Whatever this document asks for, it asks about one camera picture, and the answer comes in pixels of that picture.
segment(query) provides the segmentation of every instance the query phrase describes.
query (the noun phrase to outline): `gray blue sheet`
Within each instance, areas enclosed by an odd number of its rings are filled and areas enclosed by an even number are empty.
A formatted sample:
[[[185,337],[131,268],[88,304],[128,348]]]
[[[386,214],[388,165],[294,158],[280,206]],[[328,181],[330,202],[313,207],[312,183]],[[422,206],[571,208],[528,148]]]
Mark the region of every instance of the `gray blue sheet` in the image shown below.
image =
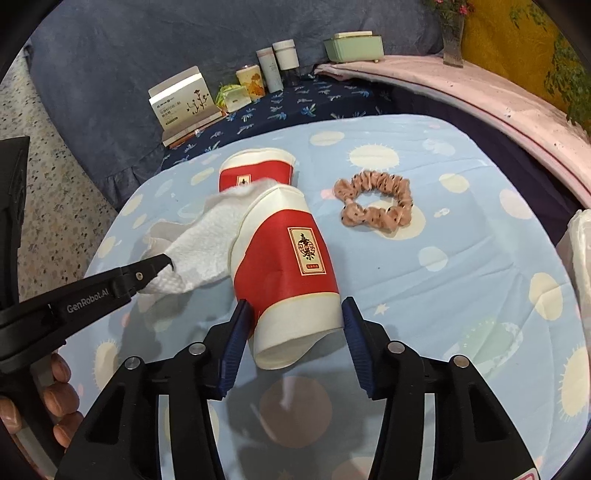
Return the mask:
[[[414,115],[341,119],[270,132],[200,155],[142,185],[88,274],[138,260],[154,222],[190,222],[199,215],[205,198],[217,192],[226,157],[265,146],[295,155],[295,183],[329,248],[342,297],[352,295],[367,319],[381,322],[391,338],[421,355],[469,356],[541,466],[541,477],[549,480],[587,425],[589,365],[574,292],[527,204],[450,124]],[[362,168],[410,179],[415,208],[409,227],[384,235],[340,223],[342,204],[332,186]],[[368,194],[360,200],[386,202]],[[134,299],[79,332],[61,352],[82,394],[82,411],[126,357],[168,358],[202,340],[234,305],[232,285],[223,280],[151,307]],[[359,388],[341,333],[280,371],[257,371],[246,351],[235,388],[223,402],[211,404],[229,480],[362,480],[383,407]],[[171,480],[166,414],[163,400],[163,478]],[[430,401],[426,416],[429,452]],[[426,480],[428,455],[425,463],[421,479]]]
[[[155,174],[162,130],[148,89],[198,65],[215,95],[255,51],[295,39],[300,64],[342,31],[381,34],[387,54],[442,48],[423,0],[66,0],[31,37],[31,76],[58,132],[117,209]]]

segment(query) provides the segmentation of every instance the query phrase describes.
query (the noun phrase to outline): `glass vase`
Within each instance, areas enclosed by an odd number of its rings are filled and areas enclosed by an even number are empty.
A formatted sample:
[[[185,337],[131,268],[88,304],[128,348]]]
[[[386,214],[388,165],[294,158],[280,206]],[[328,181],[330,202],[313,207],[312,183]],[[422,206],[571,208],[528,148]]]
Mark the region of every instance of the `glass vase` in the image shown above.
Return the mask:
[[[464,34],[464,15],[450,11],[440,11],[441,34],[443,35],[443,63],[463,68],[462,35]]]

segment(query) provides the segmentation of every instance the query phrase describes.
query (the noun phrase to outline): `human hand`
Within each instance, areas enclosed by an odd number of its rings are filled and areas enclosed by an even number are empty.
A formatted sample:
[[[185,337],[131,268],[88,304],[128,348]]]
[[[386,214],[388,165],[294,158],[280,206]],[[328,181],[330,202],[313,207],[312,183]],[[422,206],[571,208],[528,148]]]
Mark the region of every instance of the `human hand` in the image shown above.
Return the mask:
[[[80,406],[80,398],[76,390],[68,383],[72,377],[70,367],[68,367],[66,361],[57,353],[51,355],[51,372],[53,373],[55,383],[43,389],[41,396],[47,410],[60,419],[53,427],[53,435],[55,435],[60,445],[67,448],[83,420],[82,413],[77,411]],[[15,404],[3,397],[0,397],[0,418],[7,428],[8,433],[13,435],[12,438],[21,451],[23,451],[20,442],[14,436],[22,429],[21,415]],[[23,452],[23,454],[31,462],[26,452]]]

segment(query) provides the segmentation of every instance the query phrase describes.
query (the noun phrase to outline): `polka dot tablecloth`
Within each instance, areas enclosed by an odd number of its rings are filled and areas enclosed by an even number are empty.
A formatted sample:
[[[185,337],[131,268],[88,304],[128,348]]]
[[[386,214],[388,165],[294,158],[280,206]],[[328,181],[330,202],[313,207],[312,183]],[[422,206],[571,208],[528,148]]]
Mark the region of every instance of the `polka dot tablecloth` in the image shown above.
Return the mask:
[[[584,433],[589,364],[573,288],[515,188],[455,127],[412,115],[299,125],[203,154],[146,182],[121,210],[88,274],[137,261],[154,222],[191,222],[217,192],[219,166],[246,149],[292,153],[330,251],[342,297],[420,355],[476,364],[550,479]],[[410,179],[411,225],[396,233],[340,223],[332,186],[360,169]],[[388,207],[377,194],[364,205]],[[62,353],[87,411],[128,356],[173,356],[228,320],[228,279],[159,301],[135,298],[70,339]],[[433,399],[426,401],[421,478],[431,477]],[[236,386],[210,413],[230,480],[363,480],[384,411],[359,388],[342,332],[280,371],[245,351]],[[160,402],[163,478],[171,480],[167,399]]]

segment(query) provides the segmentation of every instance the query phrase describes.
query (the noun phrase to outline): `red and white paper cup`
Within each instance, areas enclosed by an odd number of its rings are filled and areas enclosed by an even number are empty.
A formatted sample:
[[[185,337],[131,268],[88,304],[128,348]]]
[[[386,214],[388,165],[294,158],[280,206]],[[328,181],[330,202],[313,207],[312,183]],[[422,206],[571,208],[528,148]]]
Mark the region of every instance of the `red and white paper cup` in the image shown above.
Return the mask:
[[[289,185],[296,158],[280,148],[251,148],[227,158],[220,168],[220,192],[260,179]]]
[[[254,308],[255,363],[287,367],[343,326],[326,244],[301,191],[278,184],[261,194],[230,251],[236,298]]]

